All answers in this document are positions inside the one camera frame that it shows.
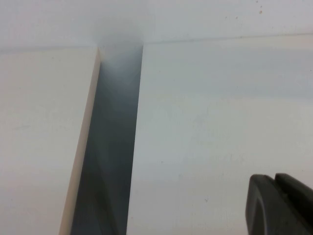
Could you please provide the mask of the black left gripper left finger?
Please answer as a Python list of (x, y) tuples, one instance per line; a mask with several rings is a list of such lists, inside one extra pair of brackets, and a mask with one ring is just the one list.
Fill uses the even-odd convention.
[(275, 178), (250, 177), (246, 201), (249, 235), (311, 235), (313, 215), (301, 215)]

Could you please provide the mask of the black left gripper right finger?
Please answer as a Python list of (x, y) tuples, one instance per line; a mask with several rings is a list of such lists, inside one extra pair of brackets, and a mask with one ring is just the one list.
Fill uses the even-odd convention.
[(275, 182), (301, 215), (313, 214), (313, 190), (286, 173), (276, 173)]

